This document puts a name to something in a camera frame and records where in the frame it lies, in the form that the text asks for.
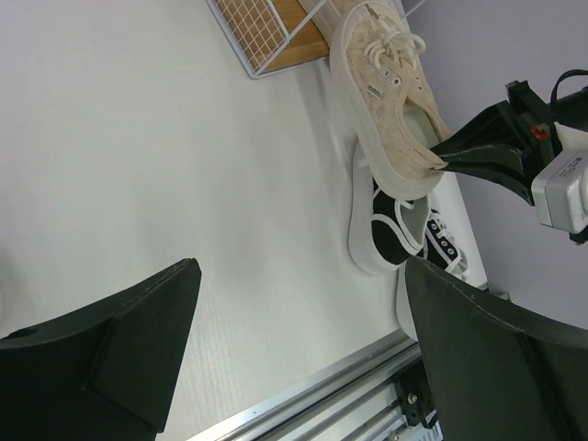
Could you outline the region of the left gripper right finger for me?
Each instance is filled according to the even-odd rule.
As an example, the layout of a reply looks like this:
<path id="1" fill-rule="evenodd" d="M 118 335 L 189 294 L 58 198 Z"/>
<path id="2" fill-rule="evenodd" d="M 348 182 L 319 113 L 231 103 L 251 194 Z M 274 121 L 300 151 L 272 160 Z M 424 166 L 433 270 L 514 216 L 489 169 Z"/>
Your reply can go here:
<path id="1" fill-rule="evenodd" d="M 408 300 L 446 440 L 584 440 L 587 332 L 412 257 Z"/>

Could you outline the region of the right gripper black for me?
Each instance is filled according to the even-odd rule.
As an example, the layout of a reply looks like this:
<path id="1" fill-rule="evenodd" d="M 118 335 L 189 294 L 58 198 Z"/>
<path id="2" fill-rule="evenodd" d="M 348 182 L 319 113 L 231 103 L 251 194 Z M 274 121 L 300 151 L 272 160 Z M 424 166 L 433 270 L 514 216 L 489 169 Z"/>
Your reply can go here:
<path id="1" fill-rule="evenodd" d="M 484 109 L 433 152 L 446 171 L 492 182 L 534 206 L 536 166 L 527 159 L 554 159 L 559 153 L 556 116 L 528 81 L 505 88 L 506 101 Z"/>

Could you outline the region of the beige lace sneaker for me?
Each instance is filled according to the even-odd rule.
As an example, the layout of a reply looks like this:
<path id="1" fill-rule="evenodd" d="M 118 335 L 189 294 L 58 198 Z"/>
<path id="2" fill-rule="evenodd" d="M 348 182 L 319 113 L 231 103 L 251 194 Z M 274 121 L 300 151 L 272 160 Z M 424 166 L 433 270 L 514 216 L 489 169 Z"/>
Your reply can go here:
<path id="1" fill-rule="evenodd" d="M 330 43 L 340 19 L 361 3 L 361 0 L 326 0 L 315 11 L 311 20 L 322 33 L 325 41 Z"/>
<path id="2" fill-rule="evenodd" d="M 419 60 L 425 49 L 397 10 L 380 1 L 349 8 L 330 41 L 337 92 L 371 174 L 393 198 L 427 196 L 447 165 L 433 151 L 451 131 Z"/>

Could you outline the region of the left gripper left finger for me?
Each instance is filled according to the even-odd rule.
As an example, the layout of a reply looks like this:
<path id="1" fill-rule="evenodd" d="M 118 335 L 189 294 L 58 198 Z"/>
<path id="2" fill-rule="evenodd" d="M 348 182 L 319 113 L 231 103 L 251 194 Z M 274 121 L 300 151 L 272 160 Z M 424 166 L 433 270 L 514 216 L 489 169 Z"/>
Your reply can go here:
<path id="1" fill-rule="evenodd" d="M 166 426 L 198 302 L 183 259 L 1 340 L 4 440 L 154 440 Z"/>

